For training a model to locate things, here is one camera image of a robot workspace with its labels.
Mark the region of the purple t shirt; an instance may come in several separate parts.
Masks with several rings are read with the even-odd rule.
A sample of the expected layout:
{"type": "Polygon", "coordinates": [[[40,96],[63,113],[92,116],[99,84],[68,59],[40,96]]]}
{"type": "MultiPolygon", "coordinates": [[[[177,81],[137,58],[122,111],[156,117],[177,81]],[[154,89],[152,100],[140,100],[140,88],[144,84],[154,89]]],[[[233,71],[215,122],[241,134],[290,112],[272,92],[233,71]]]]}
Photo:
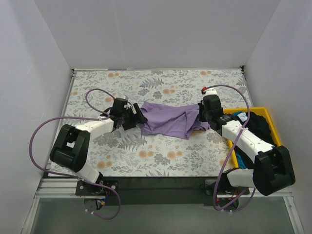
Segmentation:
{"type": "Polygon", "coordinates": [[[161,134],[180,139],[189,139],[193,131],[207,131],[207,122],[199,121],[197,104],[180,107],[144,102],[141,111],[147,122],[140,126],[141,134],[152,136],[161,134]]]}

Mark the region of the floral table mat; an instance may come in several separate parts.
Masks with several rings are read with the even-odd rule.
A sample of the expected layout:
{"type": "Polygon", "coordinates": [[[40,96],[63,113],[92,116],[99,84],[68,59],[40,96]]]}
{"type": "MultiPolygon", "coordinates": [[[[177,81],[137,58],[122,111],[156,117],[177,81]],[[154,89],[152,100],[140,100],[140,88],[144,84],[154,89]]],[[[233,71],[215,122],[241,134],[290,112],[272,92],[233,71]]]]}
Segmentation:
{"type": "Polygon", "coordinates": [[[88,162],[104,176],[216,176],[229,151],[225,138],[198,124],[201,89],[215,85],[224,108],[251,103],[234,70],[77,71],[65,123],[97,117],[114,98],[137,103],[147,123],[119,128],[90,142],[88,162]]]}

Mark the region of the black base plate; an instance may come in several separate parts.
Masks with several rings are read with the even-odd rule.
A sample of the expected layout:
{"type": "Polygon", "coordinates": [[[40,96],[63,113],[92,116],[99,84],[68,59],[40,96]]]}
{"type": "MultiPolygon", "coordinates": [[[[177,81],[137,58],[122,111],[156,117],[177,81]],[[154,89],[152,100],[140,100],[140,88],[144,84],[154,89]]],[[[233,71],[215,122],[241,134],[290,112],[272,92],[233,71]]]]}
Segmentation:
{"type": "Polygon", "coordinates": [[[114,188],[122,205],[213,204],[209,177],[103,177],[103,185],[114,188]]]}

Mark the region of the aluminium frame rail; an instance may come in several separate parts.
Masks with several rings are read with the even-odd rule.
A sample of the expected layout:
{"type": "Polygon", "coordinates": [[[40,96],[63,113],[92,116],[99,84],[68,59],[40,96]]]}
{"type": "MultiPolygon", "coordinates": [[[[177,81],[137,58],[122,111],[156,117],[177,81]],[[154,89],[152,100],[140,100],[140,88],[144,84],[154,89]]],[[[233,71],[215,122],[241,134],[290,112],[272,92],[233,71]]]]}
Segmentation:
{"type": "Polygon", "coordinates": [[[31,209],[21,230],[21,234],[30,234],[33,230],[33,226],[37,224],[36,215],[42,200],[73,198],[75,182],[75,179],[68,177],[43,178],[39,182],[38,190],[35,193],[31,209]]]}

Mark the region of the black t shirt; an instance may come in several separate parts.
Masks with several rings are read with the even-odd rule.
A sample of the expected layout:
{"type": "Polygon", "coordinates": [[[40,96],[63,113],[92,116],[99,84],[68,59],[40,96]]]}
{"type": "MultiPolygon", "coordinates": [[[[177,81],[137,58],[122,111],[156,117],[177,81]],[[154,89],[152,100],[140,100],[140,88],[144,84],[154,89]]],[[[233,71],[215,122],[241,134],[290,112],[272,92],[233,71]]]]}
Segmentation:
{"type": "MultiPolygon", "coordinates": [[[[250,132],[256,135],[261,140],[274,145],[271,137],[271,131],[266,119],[263,116],[259,116],[253,112],[250,113],[250,119],[246,125],[250,132]]],[[[236,159],[240,169],[253,169],[254,163],[238,146],[234,148],[236,159]]]]}

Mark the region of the yellow plastic bin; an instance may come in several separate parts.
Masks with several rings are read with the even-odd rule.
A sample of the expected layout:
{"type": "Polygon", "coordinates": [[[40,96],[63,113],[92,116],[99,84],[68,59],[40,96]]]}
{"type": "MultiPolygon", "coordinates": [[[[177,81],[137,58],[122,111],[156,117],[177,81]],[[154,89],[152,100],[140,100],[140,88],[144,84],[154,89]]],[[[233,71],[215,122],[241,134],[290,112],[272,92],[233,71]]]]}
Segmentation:
{"type": "MultiPolygon", "coordinates": [[[[247,108],[224,108],[223,111],[225,114],[233,114],[233,113],[240,112],[240,111],[247,112],[247,108]]],[[[271,131],[271,137],[273,139],[274,144],[276,146],[280,146],[281,141],[279,139],[277,131],[275,130],[274,124],[271,120],[268,110],[265,107],[251,107],[250,111],[259,116],[263,116],[266,119],[266,122],[268,123],[269,129],[271,131]]],[[[231,153],[230,161],[234,168],[239,167],[237,159],[236,159],[236,154],[234,151],[232,151],[231,153]]]]}

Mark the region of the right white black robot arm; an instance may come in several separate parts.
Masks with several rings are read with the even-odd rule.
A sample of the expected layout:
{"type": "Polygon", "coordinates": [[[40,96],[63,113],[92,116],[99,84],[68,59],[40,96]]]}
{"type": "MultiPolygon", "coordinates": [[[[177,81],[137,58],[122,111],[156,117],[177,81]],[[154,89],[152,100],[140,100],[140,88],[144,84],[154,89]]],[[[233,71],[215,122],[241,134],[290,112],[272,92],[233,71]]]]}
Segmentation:
{"type": "Polygon", "coordinates": [[[225,114],[217,95],[205,95],[199,103],[199,119],[230,140],[253,162],[252,169],[220,171],[215,189],[231,194],[238,187],[257,189],[268,196],[295,184],[295,174],[288,149],[274,146],[243,127],[238,117],[225,114]]]}

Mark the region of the teal t shirt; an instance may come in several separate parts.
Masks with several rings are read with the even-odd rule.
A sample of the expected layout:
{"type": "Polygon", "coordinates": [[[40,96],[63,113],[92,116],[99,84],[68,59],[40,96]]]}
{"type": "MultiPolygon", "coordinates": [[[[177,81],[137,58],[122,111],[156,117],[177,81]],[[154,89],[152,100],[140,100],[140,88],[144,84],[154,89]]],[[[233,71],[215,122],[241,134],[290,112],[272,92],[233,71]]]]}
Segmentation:
{"type": "Polygon", "coordinates": [[[232,116],[237,118],[241,122],[241,124],[244,124],[248,119],[247,113],[241,111],[234,112],[232,116]]]}

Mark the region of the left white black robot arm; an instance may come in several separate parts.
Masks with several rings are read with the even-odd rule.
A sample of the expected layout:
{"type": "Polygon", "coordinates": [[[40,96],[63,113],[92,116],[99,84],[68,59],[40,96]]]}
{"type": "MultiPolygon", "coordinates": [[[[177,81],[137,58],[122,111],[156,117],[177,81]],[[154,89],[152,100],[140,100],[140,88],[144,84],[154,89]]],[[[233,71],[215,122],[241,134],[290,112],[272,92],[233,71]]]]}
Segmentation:
{"type": "Polygon", "coordinates": [[[128,130],[146,122],[147,118],[137,103],[131,108],[126,99],[116,98],[108,118],[99,117],[98,120],[77,126],[63,125],[50,152],[50,160],[68,169],[78,178],[88,181],[88,191],[98,195],[103,191],[104,184],[99,180],[100,172],[87,162],[90,141],[119,127],[128,130]]]}

